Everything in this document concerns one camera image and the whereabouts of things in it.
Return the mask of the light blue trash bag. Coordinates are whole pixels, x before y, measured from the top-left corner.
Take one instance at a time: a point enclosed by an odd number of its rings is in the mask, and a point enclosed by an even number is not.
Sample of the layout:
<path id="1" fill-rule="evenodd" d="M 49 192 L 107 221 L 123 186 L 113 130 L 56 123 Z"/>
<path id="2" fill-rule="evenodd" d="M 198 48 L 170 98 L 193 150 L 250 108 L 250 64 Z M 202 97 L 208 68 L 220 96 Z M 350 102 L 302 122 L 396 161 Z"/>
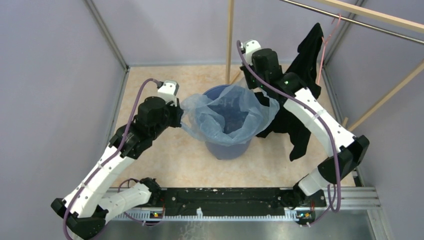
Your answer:
<path id="1" fill-rule="evenodd" d="M 191 137 L 222 146 L 244 144 L 265 130 L 280 110 L 277 100 L 265 92 L 261 104 L 256 92 L 241 80 L 224 85 L 217 98 L 193 94 L 180 103 L 181 127 Z"/>

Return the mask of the blue plastic trash bin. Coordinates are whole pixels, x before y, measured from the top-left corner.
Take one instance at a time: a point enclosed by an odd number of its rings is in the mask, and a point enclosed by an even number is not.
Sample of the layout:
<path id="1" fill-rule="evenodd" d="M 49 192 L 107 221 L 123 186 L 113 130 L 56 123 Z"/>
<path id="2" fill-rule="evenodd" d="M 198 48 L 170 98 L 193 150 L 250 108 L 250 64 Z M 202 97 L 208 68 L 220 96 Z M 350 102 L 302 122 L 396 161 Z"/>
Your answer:
<path id="1" fill-rule="evenodd" d="M 222 91 L 227 87 L 227 84 L 215 86 L 207 90 L 204 95 L 214 101 L 220 97 Z M 225 134 L 229 134 L 240 129 L 247 116 L 246 112 L 242 112 L 240 110 L 238 99 L 223 97 L 219 100 L 218 105 L 212 105 L 209 108 L 224 118 L 223 132 Z M 248 140 L 245 143 L 231 146 L 224 146 L 211 142 L 206 142 L 205 145 L 210 153 L 218 160 L 232 160 L 243 155 L 248 149 L 250 143 L 251 141 Z"/>

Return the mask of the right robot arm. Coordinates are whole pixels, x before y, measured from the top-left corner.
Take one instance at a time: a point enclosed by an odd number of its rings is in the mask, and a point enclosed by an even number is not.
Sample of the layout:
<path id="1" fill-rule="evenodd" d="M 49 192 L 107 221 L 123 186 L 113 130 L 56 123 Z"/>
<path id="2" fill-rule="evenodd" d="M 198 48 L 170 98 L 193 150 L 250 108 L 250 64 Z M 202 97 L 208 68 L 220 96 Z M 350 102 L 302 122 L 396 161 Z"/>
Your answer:
<path id="1" fill-rule="evenodd" d="M 339 183 L 362 163 L 369 139 L 354 135 L 337 122 L 298 74 L 283 73 L 275 51 L 252 44 L 237 50 L 248 87 L 259 88 L 263 96 L 279 103 L 278 113 L 283 119 L 277 125 L 285 128 L 293 146 L 307 147 L 314 135 L 326 151 L 327 158 L 294 185 L 294 202 L 307 206 L 316 192 L 330 185 L 335 186 L 337 194 L 341 193 Z"/>

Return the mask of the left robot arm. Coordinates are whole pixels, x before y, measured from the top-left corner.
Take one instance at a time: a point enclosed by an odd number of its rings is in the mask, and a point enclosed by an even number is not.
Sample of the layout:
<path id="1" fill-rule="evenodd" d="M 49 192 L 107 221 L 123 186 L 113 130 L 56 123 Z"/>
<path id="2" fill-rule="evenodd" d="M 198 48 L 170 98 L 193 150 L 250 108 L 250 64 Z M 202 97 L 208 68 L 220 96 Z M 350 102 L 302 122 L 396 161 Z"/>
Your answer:
<path id="1" fill-rule="evenodd" d="M 178 98 L 159 96 L 146 98 L 132 111 L 129 122 L 116 131 L 81 184 L 66 197 L 51 203 L 51 208 L 63 219 L 67 239 L 75 234 L 83 240 L 93 240 L 116 216 L 141 205 L 154 207 L 162 201 L 161 188 L 151 177 L 137 180 L 132 187 L 112 196 L 105 194 L 164 130 L 181 127 L 183 112 Z"/>

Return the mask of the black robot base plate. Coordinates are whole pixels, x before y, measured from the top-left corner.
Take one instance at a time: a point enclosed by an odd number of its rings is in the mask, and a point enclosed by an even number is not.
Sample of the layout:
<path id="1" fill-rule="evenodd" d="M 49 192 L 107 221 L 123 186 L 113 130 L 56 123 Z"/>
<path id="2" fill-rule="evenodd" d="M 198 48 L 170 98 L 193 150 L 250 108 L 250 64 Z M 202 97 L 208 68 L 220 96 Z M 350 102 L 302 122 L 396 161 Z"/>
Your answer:
<path id="1" fill-rule="evenodd" d="M 326 207 L 323 190 L 304 196 L 292 188 L 233 187 L 162 189 L 142 208 L 165 210 L 167 217 L 195 216 L 197 210 L 206 217 L 282 216 L 289 210 Z"/>

